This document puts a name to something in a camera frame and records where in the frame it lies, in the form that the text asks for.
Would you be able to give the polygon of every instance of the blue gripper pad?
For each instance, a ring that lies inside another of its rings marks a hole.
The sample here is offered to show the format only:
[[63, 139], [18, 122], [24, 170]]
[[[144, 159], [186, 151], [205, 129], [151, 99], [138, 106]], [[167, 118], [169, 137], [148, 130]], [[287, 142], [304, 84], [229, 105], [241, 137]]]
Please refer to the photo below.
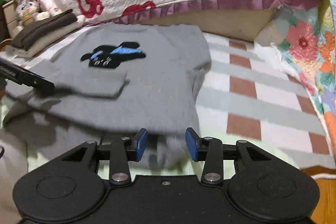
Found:
[[148, 138], [148, 132], [145, 130], [145, 132], [142, 134], [140, 139], [138, 140], [137, 146], [136, 146], [136, 160], [139, 161], [142, 158], [143, 152], [145, 151], [146, 145], [147, 145], [147, 138]]
[[192, 160], [197, 160], [198, 158], [198, 151], [196, 146], [196, 140], [192, 137], [189, 130], [185, 130], [185, 143], [187, 144], [187, 148]]

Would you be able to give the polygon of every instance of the purple ruffle trim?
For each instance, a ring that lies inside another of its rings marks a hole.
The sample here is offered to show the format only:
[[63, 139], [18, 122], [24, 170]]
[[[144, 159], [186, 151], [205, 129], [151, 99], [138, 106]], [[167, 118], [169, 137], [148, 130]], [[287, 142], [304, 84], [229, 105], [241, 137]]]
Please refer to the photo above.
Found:
[[289, 6], [298, 10], [309, 10], [316, 7], [321, 0], [190, 0], [147, 9], [134, 14], [100, 22], [89, 22], [86, 26], [100, 25], [108, 22], [133, 24], [142, 20], [167, 15], [181, 14], [200, 10], [267, 10]]

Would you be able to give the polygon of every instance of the screw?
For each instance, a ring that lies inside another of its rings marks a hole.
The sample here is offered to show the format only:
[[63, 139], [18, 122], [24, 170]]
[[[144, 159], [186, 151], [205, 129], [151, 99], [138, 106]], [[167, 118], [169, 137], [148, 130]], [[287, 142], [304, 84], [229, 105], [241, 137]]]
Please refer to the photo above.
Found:
[[112, 179], [118, 182], [125, 181], [128, 179], [128, 175], [125, 173], [115, 173], [112, 175]]
[[220, 180], [221, 179], [221, 175], [220, 174], [217, 174], [217, 173], [207, 173], [204, 178], [207, 180], [207, 181], [217, 181], [217, 180]]

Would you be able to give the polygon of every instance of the checkered bed sheet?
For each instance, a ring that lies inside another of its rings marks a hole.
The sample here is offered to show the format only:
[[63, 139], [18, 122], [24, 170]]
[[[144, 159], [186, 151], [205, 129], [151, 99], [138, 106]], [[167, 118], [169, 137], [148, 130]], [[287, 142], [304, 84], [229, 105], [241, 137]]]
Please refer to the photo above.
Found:
[[300, 168], [335, 168], [327, 135], [303, 86], [260, 60], [252, 43], [205, 37], [212, 66], [196, 103], [201, 135], [261, 140], [283, 150]]

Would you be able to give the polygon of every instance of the wooden floor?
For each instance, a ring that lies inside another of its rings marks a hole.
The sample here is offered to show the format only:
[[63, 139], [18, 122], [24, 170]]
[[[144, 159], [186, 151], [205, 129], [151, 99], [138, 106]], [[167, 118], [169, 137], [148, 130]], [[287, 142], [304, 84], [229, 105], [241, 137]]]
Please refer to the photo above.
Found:
[[316, 181], [320, 188], [320, 201], [311, 219], [316, 224], [336, 223], [336, 180]]

